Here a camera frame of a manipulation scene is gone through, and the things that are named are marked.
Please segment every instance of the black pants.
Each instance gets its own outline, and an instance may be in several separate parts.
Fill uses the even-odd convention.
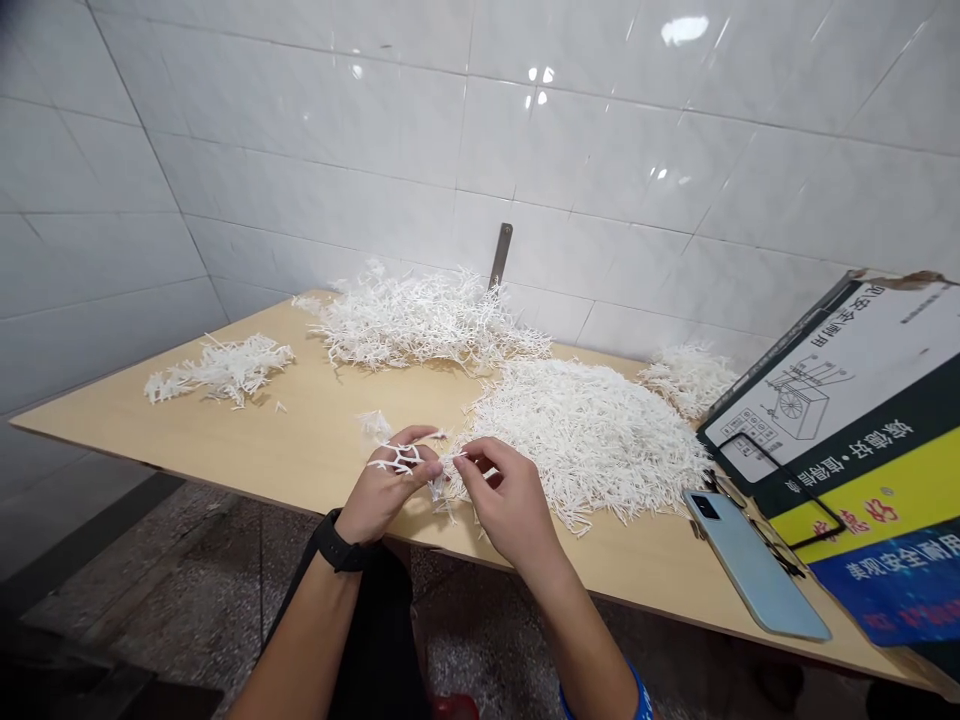
[[[307,546],[267,642],[316,552]],[[417,661],[410,622],[413,585],[403,563],[384,547],[363,572],[343,648],[329,720],[429,720],[430,701]]]

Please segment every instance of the smartphone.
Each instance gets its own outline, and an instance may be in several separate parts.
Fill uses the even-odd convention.
[[[829,640],[810,601],[730,498],[688,490],[684,501],[757,624],[769,633]]]

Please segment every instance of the light wood tabletop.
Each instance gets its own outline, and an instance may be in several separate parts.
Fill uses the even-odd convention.
[[[313,293],[327,298],[328,293]],[[151,405],[148,376],[198,359],[200,342],[187,343],[69,395],[24,413],[11,423],[69,443],[131,458],[187,479],[211,483],[268,502],[326,513],[343,505],[373,450],[358,413],[382,410],[395,429],[414,423],[451,432],[480,384],[452,364],[380,373],[334,368],[322,341],[307,337],[312,318],[283,303],[217,330],[221,341],[262,333],[289,344],[296,363],[272,379],[257,403],[243,410],[203,392]],[[604,364],[632,377],[642,364],[554,346],[561,358]],[[286,413],[277,411],[277,401]],[[434,514],[426,489],[404,507],[391,534],[493,566],[506,561],[479,539],[472,508],[461,504],[456,524]],[[589,590],[643,610],[780,648],[817,661],[917,687],[931,688],[930,668],[912,656],[871,645],[833,599],[809,577],[799,586],[833,639],[815,643],[764,632],[754,622],[710,546],[689,522],[649,515],[624,526],[612,514],[592,517],[582,539],[556,521],[563,546]]]

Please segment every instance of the black wristwatch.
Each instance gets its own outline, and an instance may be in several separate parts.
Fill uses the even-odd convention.
[[[335,573],[360,572],[366,569],[370,561],[380,552],[380,542],[363,547],[354,543],[351,545],[337,533],[334,525],[340,517],[343,508],[336,508],[327,513],[323,522],[313,531],[310,543],[314,549],[323,555],[323,559],[330,563]]]

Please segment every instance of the blue sleeve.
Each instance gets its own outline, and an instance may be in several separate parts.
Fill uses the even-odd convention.
[[[629,662],[627,665],[630,666],[633,679],[637,681],[637,690],[640,691],[640,704],[637,707],[637,714],[634,717],[636,720],[653,720],[653,705],[650,704],[650,695],[647,693],[647,689],[643,686],[643,683],[640,682],[640,676],[637,675],[636,668],[630,665]],[[576,720],[576,718],[573,717],[573,713],[570,712],[570,708],[567,707],[567,698],[564,697],[562,686],[560,687],[560,705],[563,707],[563,714],[566,715],[567,720]]]

